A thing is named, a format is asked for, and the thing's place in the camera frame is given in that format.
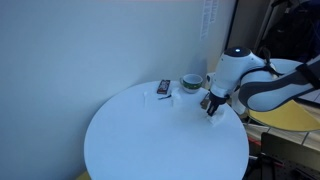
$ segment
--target white wall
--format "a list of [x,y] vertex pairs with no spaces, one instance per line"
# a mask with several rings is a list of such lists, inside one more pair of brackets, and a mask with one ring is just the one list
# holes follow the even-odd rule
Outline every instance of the white wall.
[[73,179],[98,108],[132,85],[212,71],[235,0],[0,0],[1,179]]

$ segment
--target yellow surface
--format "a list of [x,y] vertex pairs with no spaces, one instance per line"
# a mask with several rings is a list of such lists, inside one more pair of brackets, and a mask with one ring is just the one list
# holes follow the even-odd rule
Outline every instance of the yellow surface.
[[81,174],[79,177],[77,177],[76,180],[91,180],[88,172],[84,172],[83,174]]
[[257,122],[281,130],[308,132],[320,129],[320,122],[293,100],[268,112],[249,110],[248,115]]

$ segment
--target round white table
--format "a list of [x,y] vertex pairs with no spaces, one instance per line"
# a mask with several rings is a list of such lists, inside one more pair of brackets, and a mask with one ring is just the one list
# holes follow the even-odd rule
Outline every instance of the round white table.
[[84,157],[97,180],[242,179],[249,158],[245,129],[227,105],[210,121],[200,102],[172,81],[158,100],[159,82],[133,86],[107,101],[87,130]]

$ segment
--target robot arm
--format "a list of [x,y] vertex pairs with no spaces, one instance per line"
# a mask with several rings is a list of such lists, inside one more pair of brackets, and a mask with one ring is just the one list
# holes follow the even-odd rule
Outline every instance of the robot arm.
[[239,92],[233,101],[239,101],[244,107],[255,111],[275,109],[290,99],[318,89],[319,67],[320,56],[307,64],[283,59],[271,59],[271,64],[266,64],[247,48],[230,48],[222,54],[216,72],[207,76],[211,87],[207,112],[212,116],[236,88]]

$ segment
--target small cup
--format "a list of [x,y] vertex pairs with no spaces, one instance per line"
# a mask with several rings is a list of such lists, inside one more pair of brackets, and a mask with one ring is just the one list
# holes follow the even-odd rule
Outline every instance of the small cup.
[[202,82],[202,77],[197,74],[187,74],[180,78],[183,89],[190,94],[198,92],[202,86]]

